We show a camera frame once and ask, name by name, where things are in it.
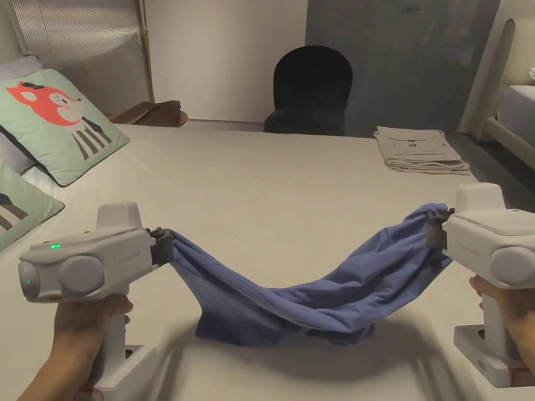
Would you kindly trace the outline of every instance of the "stack of folded items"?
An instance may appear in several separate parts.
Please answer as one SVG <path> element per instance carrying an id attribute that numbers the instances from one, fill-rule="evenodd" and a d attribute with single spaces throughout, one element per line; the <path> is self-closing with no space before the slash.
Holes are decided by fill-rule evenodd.
<path id="1" fill-rule="evenodd" d="M 470 166 L 446 142 L 442 131 L 378 127 L 375 138 L 386 165 L 392 170 L 470 175 Z"/>

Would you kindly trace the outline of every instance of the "blue fabric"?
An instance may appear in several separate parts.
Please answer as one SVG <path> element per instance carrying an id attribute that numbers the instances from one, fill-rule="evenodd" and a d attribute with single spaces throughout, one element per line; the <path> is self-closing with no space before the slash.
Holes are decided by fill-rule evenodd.
<path id="1" fill-rule="evenodd" d="M 373 336 L 375 322 L 416 299 L 451 263 L 425 244 L 426 213 L 437 209 L 447 207 L 425 205 L 323 279 L 283 289 L 254 284 L 173 233 L 172 265 L 202 308 L 197 337 L 259 346 L 297 333 L 342 344 Z"/>

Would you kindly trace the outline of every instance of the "bed frame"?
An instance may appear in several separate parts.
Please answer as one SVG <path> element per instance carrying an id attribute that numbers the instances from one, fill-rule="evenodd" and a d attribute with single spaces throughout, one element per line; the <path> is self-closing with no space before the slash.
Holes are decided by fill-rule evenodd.
<path id="1" fill-rule="evenodd" d="M 535 169 L 535 149 L 496 120 L 507 89 L 535 84 L 528 71 L 535 67 L 535 19 L 506 22 L 475 118 L 473 135 L 482 141 L 496 140 Z"/>

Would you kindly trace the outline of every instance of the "cabinet door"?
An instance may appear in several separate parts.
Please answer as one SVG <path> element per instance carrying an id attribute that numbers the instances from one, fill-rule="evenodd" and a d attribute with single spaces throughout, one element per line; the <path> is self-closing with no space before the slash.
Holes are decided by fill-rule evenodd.
<path id="1" fill-rule="evenodd" d="M 389 54 L 400 0 L 309 0 L 307 45 L 341 52 L 353 67 L 346 136 L 371 137 L 381 122 Z"/>
<path id="2" fill-rule="evenodd" d="M 500 0 L 401 0 L 385 76 L 386 126 L 456 131 Z"/>

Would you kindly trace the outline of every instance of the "floor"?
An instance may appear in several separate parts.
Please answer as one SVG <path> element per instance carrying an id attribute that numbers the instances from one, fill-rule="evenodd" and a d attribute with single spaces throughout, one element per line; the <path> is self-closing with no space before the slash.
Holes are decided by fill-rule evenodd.
<path id="1" fill-rule="evenodd" d="M 190 120 L 189 129 L 262 132 L 262 124 Z M 479 144 L 466 134 L 449 134 L 448 142 L 470 164 L 474 176 L 501 186 L 507 205 L 535 213 L 535 171 L 499 143 Z"/>

